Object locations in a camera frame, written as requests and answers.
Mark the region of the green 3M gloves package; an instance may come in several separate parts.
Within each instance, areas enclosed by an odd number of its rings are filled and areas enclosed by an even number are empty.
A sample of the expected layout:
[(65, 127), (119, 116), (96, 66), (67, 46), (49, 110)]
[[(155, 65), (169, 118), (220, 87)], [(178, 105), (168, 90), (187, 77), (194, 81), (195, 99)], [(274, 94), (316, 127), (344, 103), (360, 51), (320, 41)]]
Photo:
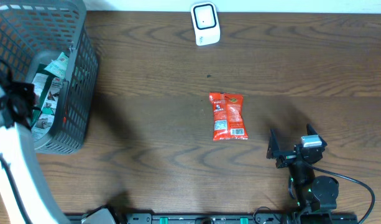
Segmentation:
[(60, 89), (63, 80), (45, 70), (46, 65), (39, 64), (32, 80), (37, 97), (33, 110), (32, 137), (34, 141), (43, 138), (51, 129), (57, 112)]

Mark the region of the large orange snack bag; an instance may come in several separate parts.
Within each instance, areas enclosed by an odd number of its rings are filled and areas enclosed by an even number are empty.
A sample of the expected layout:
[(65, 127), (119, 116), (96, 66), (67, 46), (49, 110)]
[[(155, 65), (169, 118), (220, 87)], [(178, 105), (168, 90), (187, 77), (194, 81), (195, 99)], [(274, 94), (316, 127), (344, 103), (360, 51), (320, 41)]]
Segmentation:
[(249, 138), (242, 117), (242, 95), (210, 92), (209, 101), (213, 106), (213, 141)]

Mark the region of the light green wipes pack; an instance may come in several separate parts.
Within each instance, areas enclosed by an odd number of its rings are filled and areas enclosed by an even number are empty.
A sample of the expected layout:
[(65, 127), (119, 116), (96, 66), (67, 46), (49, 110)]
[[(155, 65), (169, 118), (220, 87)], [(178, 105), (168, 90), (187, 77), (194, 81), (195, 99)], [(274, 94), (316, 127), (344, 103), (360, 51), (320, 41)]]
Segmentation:
[(68, 66), (69, 57), (63, 52), (58, 56), (56, 60), (51, 61), (44, 70), (55, 75), (58, 78), (64, 79)]

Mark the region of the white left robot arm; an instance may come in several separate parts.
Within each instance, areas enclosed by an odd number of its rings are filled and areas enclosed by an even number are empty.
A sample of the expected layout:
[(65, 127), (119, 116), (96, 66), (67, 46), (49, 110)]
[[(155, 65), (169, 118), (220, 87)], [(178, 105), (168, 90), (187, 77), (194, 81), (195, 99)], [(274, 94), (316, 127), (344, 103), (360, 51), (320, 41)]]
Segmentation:
[(32, 139), (34, 86), (0, 57), (0, 194), (11, 223), (69, 223), (39, 166)]

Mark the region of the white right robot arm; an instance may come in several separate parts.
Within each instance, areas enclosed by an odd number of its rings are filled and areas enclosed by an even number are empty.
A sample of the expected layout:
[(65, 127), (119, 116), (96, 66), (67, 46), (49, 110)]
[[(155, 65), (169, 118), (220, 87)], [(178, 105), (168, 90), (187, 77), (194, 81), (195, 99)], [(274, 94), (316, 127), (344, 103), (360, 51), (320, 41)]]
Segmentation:
[(270, 131), (267, 158), (276, 160), (276, 168), (289, 169), (288, 191), (299, 209), (280, 217), (280, 223), (332, 223), (331, 211), (337, 208), (338, 181), (326, 175), (316, 176), (313, 164), (323, 158), (327, 143), (310, 125), (291, 151), (280, 149), (274, 130)]

